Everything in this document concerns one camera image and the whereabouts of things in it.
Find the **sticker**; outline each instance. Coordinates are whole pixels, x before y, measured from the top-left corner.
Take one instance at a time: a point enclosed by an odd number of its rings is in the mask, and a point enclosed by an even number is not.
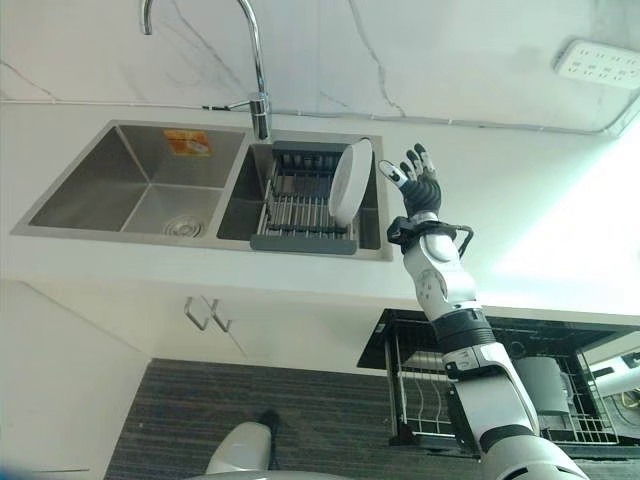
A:
[[[165,130],[164,136],[174,155],[208,157],[213,153],[209,138],[202,130]]]

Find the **dish rack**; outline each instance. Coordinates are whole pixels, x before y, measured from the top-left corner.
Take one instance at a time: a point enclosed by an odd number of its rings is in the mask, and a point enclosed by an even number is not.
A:
[[[569,351],[569,344],[562,342],[566,339],[556,331],[545,334],[535,327],[513,325],[512,320],[490,320],[496,339],[505,345],[512,360],[532,355],[553,357],[573,387],[568,415],[538,417],[541,435],[567,446],[618,445],[611,416],[583,354]],[[449,381],[431,325],[394,320],[385,349],[392,414],[397,421],[395,443],[411,443],[417,438],[426,448],[458,450],[445,401]]]
[[[346,227],[329,214],[333,177],[347,146],[274,143],[258,230],[250,241],[253,249],[353,255],[359,245],[367,247],[360,231],[362,208]],[[377,232],[377,209],[374,213]]]

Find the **sink drain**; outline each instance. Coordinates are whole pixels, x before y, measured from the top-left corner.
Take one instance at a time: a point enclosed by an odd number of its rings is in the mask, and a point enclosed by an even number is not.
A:
[[[174,237],[197,237],[203,228],[204,222],[198,217],[180,215],[165,223],[162,233]]]

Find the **cabinet handle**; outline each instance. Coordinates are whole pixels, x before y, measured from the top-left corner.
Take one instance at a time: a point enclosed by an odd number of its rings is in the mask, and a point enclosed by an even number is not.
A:
[[[218,299],[215,299],[213,301],[213,305],[209,305],[209,302],[204,297],[201,297],[201,298],[204,301],[204,303],[209,307],[210,309],[209,313],[211,314],[211,317],[215,320],[215,322],[220,327],[220,330],[222,330],[224,333],[229,333],[231,320],[229,320],[225,325],[225,323],[220,319],[220,317],[216,312],[216,309],[218,308],[218,303],[220,303],[220,301]],[[184,304],[184,314],[187,316],[189,320],[191,320],[191,323],[193,323],[196,326],[196,328],[198,328],[198,330],[200,330],[201,332],[204,332],[204,330],[207,328],[207,325],[209,324],[209,317],[206,317],[204,322],[200,323],[198,319],[193,315],[193,313],[191,313],[192,304],[193,304],[193,297],[187,297],[187,301]]]
[[[231,327],[231,320],[227,320],[227,324],[225,325],[224,322],[220,319],[220,317],[218,316],[218,313],[216,312],[216,309],[218,308],[219,303],[220,303],[220,300],[218,300],[217,298],[213,301],[213,305],[211,305],[211,316],[220,327],[220,330],[222,330],[224,333],[229,333],[229,327]]]

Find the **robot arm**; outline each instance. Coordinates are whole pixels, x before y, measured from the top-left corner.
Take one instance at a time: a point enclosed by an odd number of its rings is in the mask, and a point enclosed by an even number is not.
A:
[[[588,479],[559,447],[539,437],[531,399],[460,263],[472,231],[439,221],[435,169],[424,147],[414,148],[417,154],[407,152],[411,166],[379,164],[402,193],[408,214],[393,221],[387,238],[401,246],[418,303],[434,327],[451,381],[448,408],[458,441],[480,455],[486,480]],[[459,250],[454,239],[460,230],[467,238]]]

